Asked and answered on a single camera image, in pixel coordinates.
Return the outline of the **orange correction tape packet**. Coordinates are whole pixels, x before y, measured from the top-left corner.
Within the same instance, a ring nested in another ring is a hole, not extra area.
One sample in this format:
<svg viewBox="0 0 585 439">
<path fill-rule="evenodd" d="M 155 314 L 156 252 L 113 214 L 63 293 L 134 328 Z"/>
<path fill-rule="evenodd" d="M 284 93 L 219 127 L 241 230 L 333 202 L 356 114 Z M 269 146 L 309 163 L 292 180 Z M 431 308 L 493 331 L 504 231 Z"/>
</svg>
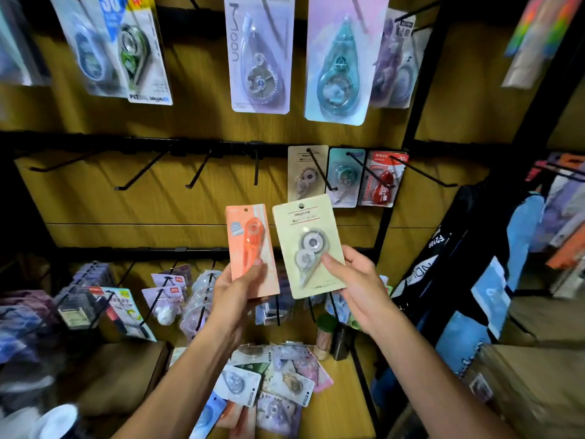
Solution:
<svg viewBox="0 0 585 439">
<path fill-rule="evenodd" d="M 266 206 L 232 205 L 225 209 L 232 279 L 244 275 L 257 259 L 267 267 L 262 284 L 249 298 L 280 294 L 277 268 L 267 221 Z"/>
</svg>

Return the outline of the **clear round tape packets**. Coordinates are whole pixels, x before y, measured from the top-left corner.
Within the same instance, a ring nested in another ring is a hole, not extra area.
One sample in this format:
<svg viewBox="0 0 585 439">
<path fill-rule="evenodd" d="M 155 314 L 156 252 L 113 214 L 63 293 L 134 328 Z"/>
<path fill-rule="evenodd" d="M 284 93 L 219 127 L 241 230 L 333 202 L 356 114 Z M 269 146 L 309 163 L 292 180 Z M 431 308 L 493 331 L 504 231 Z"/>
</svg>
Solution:
<svg viewBox="0 0 585 439">
<path fill-rule="evenodd" d="M 187 342 L 191 342 L 205 324 L 211 311 L 215 282 L 221 274 L 220 270 L 206 270 L 194 281 L 179 321 L 179 329 Z"/>
</svg>

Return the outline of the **white purple correction tape packet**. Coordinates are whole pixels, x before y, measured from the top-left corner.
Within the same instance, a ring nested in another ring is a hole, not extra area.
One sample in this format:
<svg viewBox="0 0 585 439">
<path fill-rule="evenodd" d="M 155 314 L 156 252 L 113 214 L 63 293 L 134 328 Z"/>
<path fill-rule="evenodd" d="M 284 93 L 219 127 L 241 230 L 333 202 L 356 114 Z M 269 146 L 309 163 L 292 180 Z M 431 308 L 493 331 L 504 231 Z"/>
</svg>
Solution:
<svg viewBox="0 0 585 439">
<path fill-rule="evenodd" d="M 224 0 L 231 106 L 286 115 L 296 0 Z"/>
</svg>

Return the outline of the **white cup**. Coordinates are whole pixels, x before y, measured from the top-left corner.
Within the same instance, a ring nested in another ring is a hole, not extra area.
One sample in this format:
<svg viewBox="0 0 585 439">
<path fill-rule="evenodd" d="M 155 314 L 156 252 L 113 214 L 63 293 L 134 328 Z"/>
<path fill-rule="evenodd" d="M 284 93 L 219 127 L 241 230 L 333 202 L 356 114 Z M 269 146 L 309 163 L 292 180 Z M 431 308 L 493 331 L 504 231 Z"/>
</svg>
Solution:
<svg viewBox="0 0 585 439">
<path fill-rule="evenodd" d="M 57 406 L 43 414 L 33 425 L 27 439 L 83 439 L 78 407 Z"/>
</svg>

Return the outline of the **pile of correction tape packets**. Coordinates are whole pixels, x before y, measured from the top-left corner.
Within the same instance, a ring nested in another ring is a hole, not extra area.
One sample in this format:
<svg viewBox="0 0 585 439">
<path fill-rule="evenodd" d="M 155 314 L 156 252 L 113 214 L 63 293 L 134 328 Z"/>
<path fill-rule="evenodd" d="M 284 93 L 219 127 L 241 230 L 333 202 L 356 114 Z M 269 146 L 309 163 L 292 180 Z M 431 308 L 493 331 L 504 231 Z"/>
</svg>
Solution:
<svg viewBox="0 0 585 439">
<path fill-rule="evenodd" d="M 300 342 L 238 347 L 224 366 L 189 439 L 207 439 L 214 428 L 229 439 L 255 439 L 257 429 L 297 439 L 301 412 L 334 381 Z"/>
</svg>

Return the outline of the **wrapped cardboard carton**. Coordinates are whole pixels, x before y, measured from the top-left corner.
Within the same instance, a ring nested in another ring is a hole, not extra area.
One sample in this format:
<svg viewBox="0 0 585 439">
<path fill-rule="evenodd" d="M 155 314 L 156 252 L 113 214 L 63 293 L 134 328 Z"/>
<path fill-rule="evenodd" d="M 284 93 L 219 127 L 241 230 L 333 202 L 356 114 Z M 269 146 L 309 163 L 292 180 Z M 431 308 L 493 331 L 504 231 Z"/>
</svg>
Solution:
<svg viewBox="0 0 585 439">
<path fill-rule="evenodd" d="M 487 345 L 463 381 L 523 439 L 585 439 L 585 350 Z"/>
</svg>

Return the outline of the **blurred clear hanging packet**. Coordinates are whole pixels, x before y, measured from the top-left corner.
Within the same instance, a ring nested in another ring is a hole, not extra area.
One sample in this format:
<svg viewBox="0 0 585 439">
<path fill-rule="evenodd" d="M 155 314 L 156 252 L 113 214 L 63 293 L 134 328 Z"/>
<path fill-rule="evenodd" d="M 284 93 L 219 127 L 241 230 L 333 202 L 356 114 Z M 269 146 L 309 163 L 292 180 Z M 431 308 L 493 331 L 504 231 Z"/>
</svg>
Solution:
<svg viewBox="0 0 585 439">
<path fill-rule="evenodd" d="M 33 87 L 50 80 L 19 0 L 0 0 L 0 82 Z"/>
</svg>

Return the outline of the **person's right hand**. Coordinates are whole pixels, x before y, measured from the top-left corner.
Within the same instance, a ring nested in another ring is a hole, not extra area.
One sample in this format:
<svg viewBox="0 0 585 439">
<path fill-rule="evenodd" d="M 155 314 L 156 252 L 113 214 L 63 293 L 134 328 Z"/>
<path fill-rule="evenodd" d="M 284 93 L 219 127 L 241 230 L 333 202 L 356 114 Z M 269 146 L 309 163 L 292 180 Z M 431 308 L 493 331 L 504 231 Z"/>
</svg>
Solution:
<svg viewBox="0 0 585 439">
<path fill-rule="evenodd" d="M 344 253 L 354 253 L 355 292 L 341 293 L 362 330 L 381 345 L 386 338 L 406 332 L 407 320 L 391 302 L 373 262 L 354 248 L 342 246 Z"/>
</svg>

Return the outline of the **pale yellow correction tape packet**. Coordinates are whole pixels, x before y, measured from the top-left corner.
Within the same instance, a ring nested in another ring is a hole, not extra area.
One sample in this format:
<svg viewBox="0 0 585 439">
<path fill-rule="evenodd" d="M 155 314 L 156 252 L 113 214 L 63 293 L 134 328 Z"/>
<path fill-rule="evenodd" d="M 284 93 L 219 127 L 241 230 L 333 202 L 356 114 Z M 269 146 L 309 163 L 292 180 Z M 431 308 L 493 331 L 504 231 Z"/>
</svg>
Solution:
<svg viewBox="0 0 585 439">
<path fill-rule="evenodd" d="M 322 264 L 325 253 L 345 264 L 329 195 L 275 205 L 272 213 L 292 296 L 300 300 L 345 288 Z"/>
</svg>

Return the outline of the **person's right forearm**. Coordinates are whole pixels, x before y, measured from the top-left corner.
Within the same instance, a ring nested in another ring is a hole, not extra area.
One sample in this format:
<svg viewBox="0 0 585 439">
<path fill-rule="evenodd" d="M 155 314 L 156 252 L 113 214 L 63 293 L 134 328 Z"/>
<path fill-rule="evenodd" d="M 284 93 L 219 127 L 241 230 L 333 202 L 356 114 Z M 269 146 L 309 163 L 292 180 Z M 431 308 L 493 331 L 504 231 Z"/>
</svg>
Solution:
<svg viewBox="0 0 585 439">
<path fill-rule="evenodd" d="M 400 383 L 429 439 L 518 439 L 465 387 L 404 314 L 374 307 L 362 323 Z"/>
</svg>

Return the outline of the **black display rail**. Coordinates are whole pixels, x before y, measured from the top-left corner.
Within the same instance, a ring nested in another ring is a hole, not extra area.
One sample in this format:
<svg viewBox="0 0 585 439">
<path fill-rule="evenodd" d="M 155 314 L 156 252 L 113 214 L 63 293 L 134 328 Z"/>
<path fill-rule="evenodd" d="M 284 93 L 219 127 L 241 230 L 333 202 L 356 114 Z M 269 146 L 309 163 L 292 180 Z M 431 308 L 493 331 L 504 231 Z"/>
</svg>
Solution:
<svg viewBox="0 0 585 439">
<path fill-rule="evenodd" d="M 16 152 L 60 150 L 70 153 L 117 152 L 125 155 L 163 153 L 176 157 L 187 155 L 243 156 L 260 159 L 288 155 L 289 144 L 263 141 L 229 141 L 218 139 L 190 139 L 131 137 L 113 134 L 54 133 L 32 131 L 0 131 L 0 149 Z"/>
<path fill-rule="evenodd" d="M 229 248 L 191 248 L 180 246 L 176 248 L 113 248 L 101 246 L 98 248 L 57 248 L 55 257 L 63 262 L 81 263 L 97 260 L 99 262 L 150 262 L 159 260 L 187 261 L 187 260 L 229 260 Z"/>
</svg>

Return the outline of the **red correction tape packet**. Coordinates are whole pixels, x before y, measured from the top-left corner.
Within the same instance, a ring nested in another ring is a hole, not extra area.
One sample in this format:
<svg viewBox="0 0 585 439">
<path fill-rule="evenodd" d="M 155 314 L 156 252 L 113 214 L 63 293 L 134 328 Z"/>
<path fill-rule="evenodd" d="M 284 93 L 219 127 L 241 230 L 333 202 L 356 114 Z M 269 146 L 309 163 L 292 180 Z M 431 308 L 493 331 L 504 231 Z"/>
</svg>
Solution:
<svg viewBox="0 0 585 439">
<path fill-rule="evenodd" d="M 392 208 L 408 161 L 403 152 L 369 152 L 357 204 Z"/>
</svg>

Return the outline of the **black upright rack post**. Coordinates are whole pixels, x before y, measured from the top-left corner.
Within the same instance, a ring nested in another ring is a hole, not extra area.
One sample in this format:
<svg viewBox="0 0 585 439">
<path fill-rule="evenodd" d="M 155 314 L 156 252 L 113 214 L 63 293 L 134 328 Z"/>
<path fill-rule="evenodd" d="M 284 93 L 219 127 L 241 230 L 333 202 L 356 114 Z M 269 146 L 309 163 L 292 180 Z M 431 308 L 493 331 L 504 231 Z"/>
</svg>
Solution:
<svg viewBox="0 0 585 439">
<path fill-rule="evenodd" d="M 445 38 L 453 21 L 453 15 L 456 0 L 438 0 L 431 3 L 430 7 L 439 6 L 437 17 L 432 26 L 433 32 L 429 37 L 428 45 L 425 49 L 425 56 L 420 65 L 420 72 L 418 76 L 418 83 L 415 92 L 415 98 L 411 107 L 406 131 L 401 144 L 401 151 L 408 153 L 415 141 L 415 135 L 420 124 L 423 109 L 425 107 L 429 91 L 434 80 L 435 72 L 438 67 L 439 59 L 443 50 Z M 380 261 L 385 238 L 388 229 L 390 228 L 392 216 L 397 210 L 397 200 L 400 193 L 397 193 L 394 206 L 392 208 L 385 208 L 380 221 L 377 237 L 374 247 L 371 252 L 370 259 L 377 265 Z"/>
</svg>

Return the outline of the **beige correction tape packet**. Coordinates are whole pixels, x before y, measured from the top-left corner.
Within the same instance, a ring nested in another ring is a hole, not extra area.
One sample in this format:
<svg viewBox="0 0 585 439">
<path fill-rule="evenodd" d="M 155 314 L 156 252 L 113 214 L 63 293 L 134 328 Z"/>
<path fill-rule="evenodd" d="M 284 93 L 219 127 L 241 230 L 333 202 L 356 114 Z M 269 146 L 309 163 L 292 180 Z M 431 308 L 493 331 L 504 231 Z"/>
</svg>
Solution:
<svg viewBox="0 0 585 439">
<path fill-rule="evenodd" d="M 307 147 L 311 148 L 316 159 L 326 173 L 328 167 L 329 146 L 327 145 L 299 145 L 288 147 L 288 175 L 287 198 L 288 202 L 315 197 L 326 192 L 326 185 L 319 174 Z"/>
</svg>

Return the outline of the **teal correction tape packet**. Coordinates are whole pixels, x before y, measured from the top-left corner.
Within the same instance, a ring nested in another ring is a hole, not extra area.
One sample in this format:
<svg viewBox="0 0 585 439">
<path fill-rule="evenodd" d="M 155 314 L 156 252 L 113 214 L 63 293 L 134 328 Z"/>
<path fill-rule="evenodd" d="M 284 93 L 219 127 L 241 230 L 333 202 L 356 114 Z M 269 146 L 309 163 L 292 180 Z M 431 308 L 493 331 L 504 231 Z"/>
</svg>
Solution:
<svg viewBox="0 0 585 439">
<path fill-rule="evenodd" d="M 358 148 L 332 147 L 328 155 L 327 189 L 334 208 L 355 208 L 363 176 L 366 151 Z"/>
</svg>

